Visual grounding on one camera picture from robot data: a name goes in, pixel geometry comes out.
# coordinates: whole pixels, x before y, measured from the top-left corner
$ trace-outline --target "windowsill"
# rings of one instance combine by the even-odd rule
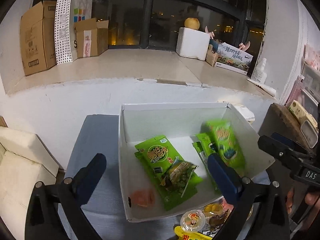
[[[97,78],[152,79],[197,87],[224,87],[272,98],[248,82],[245,75],[219,68],[175,52],[148,49],[109,49],[99,57],[81,58],[71,63],[23,77],[8,94],[42,85]]]

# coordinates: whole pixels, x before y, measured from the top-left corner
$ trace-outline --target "open white box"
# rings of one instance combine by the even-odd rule
[[[246,159],[246,176],[253,178],[275,160],[258,148],[259,135],[244,117],[228,103],[161,103],[128,104],[122,106],[119,121],[119,173],[126,218],[130,222],[157,220],[183,214],[222,196],[215,192],[203,163],[192,143],[201,132],[204,122],[224,118],[230,120],[233,131]],[[163,203],[135,157],[135,145],[164,134],[186,160],[199,167],[196,174],[204,179],[197,186],[198,193],[172,210],[165,211]],[[128,197],[136,190],[153,188],[155,205],[152,208],[129,207]]]

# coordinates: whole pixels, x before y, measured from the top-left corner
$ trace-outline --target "metal bolt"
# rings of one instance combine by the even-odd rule
[[[36,183],[36,187],[41,187],[42,186],[42,182],[41,181],[38,181],[37,183]]]
[[[277,182],[277,181],[272,182],[272,185],[275,186],[275,187],[279,187],[280,186],[279,182]]]
[[[65,178],[64,180],[63,180],[63,182],[64,182],[64,184],[70,184],[71,182],[72,182],[72,178]]]
[[[247,177],[243,177],[242,178],[242,182],[244,183],[244,184],[249,184],[250,183],[250,179],[249,178],[247,178]]]

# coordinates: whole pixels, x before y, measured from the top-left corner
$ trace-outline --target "blue tablecloth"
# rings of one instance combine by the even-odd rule
[[[167,219],[130,223],[126,220],[120,190],[118,165],[118,119],[117,115],[89,115],[86,117],[76,144],[73,148],[65,177],[74,177],[80,168],[88,165],[96,153],[107,159],[107,168],[82,210],[102,239],[141,240],[175,239],[173,228],[180,224],[180,216]],[[269,184],[266,172],[258,175],[256,183]],[[71,240],[77,239],[73,233],[61,205],[58,213]],[[254,215],[244,226],[238,239],[246,236]]]

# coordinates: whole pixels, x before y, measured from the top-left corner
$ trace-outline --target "styrofoam box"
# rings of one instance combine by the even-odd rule
[[[189,28],[180,28],[176,52],[181,57],[205,60],[210,34]]]
[[[198,141],[204,122],[225,118],[230,120],[233,131],[246,159],[246,176],[253,178],[275,160],[258,148],[259,135],[244,117],[228,103],[161,103],[127,104],[122,106],[119,121],[119,173],[122,198],[127,220],[142,222],[183,214],[199,208],[222,196],[215,192],[205,167],[192,146]],[[204,179],[197,185],[198,193],[170,211],[165,211],[157,191],[143,167],[135,157],[135,145],[164,134],[186,160],[199,167],[196,174]],[[136,190],[153,188],[155,205],[152,208],[129,207],[128,197]]]

